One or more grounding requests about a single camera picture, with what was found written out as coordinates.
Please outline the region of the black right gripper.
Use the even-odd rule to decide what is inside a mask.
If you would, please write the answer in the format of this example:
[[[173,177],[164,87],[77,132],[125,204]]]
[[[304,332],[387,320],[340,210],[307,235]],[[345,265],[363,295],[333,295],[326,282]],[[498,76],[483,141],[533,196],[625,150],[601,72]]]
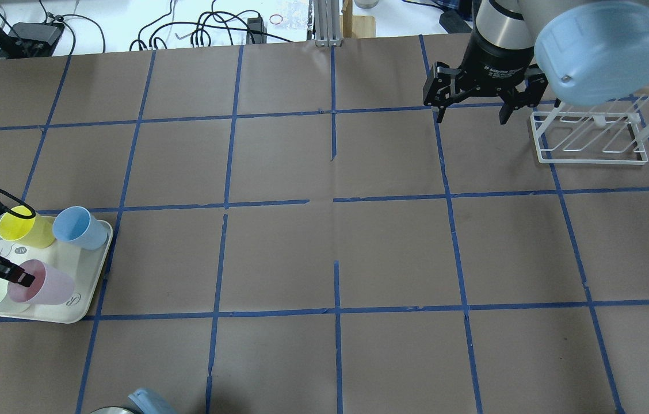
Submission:
[[[423,87],[423,104],[442,124],[446,108],[468,98],[503,101],[499,123],[506,125],[514,111],[540,104],[548,86],[546,75],[532,63],[534,47],[507,49],[475,29],[461,63],[451,67],[433,63]]]

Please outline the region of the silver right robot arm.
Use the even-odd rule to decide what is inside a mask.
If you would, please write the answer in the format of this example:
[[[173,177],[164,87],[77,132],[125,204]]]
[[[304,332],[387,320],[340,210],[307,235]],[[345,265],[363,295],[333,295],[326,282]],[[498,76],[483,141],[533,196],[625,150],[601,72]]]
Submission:
[[[540,104],[594,106],[649,84],[649,1],[482,1],[460,65],[433,63],[425,106],[442,121],[469,98],[498,98],[501,124]]]

